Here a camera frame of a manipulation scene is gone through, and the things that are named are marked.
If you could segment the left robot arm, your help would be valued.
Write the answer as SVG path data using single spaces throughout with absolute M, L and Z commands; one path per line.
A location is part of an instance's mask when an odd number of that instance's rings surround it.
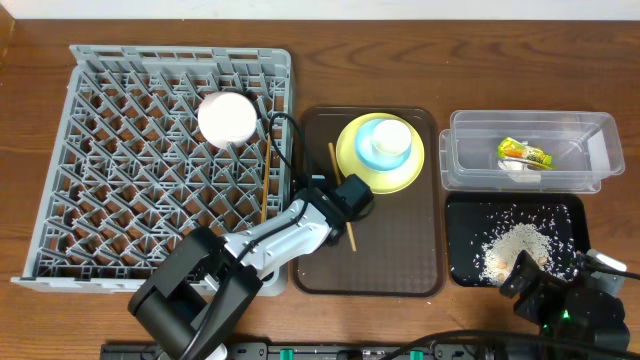
M 338 239 L 373 201 L 356 175 L 333 190 L 310 186 L 277 216 L 248 230 L 189 232 L 128 304 L 170 359 L 207 359 L 264 285 L 289 261 Z

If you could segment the white cup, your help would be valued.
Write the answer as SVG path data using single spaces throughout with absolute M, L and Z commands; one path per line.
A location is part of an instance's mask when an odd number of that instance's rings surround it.
M 371 136 L 373 146 L 385 155 L 401 155 L 411 146 L 411 131 L 399 120 L 382 120 L 374 128 Z

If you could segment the white bowl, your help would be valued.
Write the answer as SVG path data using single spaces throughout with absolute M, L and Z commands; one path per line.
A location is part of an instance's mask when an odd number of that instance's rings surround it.
M 207 95 L 198 108 L 198 128 L 219 149 L 241 146 L 256 132 L 258 115 L 252 102 L 234 92 Z

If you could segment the white tissue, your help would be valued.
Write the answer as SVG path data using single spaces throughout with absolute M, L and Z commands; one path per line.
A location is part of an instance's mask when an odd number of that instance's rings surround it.
M 527 164 L 515 160 L 499 160 L 498 167 L 516 183 L 540 183 L 541 174 Z

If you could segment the pile of rice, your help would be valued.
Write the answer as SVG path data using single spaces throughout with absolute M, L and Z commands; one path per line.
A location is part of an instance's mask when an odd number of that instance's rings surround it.
M 488 227 L 476 230 L 470 241 L 480 247 L 472 258 L 480 284 L 501 285 L 522 251 L 544 272 L 564 281 L 573 278 L 575 240 L 567 206 L 499 204 L 484 219 Z

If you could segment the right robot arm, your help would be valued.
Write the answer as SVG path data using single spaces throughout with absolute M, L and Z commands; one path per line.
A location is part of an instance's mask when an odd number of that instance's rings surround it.
M 622 272 L 590 254 L 572 261 L 577 274 L 564 281 L 543 271 L 521 251 L 500 293 L 515 297 L 514 312 L 539 326 L 545 337 L 575 340 L 608 350 L 623 351 L 630 343 L 625 310 L 617 293 Z

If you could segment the light blue small plate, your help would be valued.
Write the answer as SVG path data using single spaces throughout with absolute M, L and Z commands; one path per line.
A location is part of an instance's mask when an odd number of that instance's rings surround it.
M 401 155 L 385 155 L 379 152 L 373 146 L 371 136 L 373 128 L 382 120 L 395 119 L 374 119 L 363 124 L 356 133 L 355 152 L 358 159 L 366 167 L 375 171 L 386 172 L 394 170 L 406 162 L 411 153 L 412 140 L 410 148 Z

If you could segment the green orange snack wrapper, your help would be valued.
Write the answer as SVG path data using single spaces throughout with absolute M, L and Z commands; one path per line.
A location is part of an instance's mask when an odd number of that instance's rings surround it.
M 506 137 L 497 147 L 496 155 L 503 160 L 523 162 L 534 167 L 552 170 L 552 156 L 543 150 Z

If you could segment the yellow plate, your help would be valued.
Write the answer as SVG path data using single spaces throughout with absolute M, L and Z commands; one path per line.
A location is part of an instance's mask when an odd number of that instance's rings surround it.
M 355 152 L 355 138 L 358 129 L 374 119 L 395 119 L 404 122 L 411 131 L 411 153 L 400 167 L 386 172 L 366 167 Z M 406 120 L 389 113 L 368 113 L 349 122 L 341 131 L 335 147 L 336 160 L 341 173 L 348 177 L 359 176 L 374 194 L 391 194 L 408 187 L 420 174 L 424 160 L 425 148 L 417 130 Z

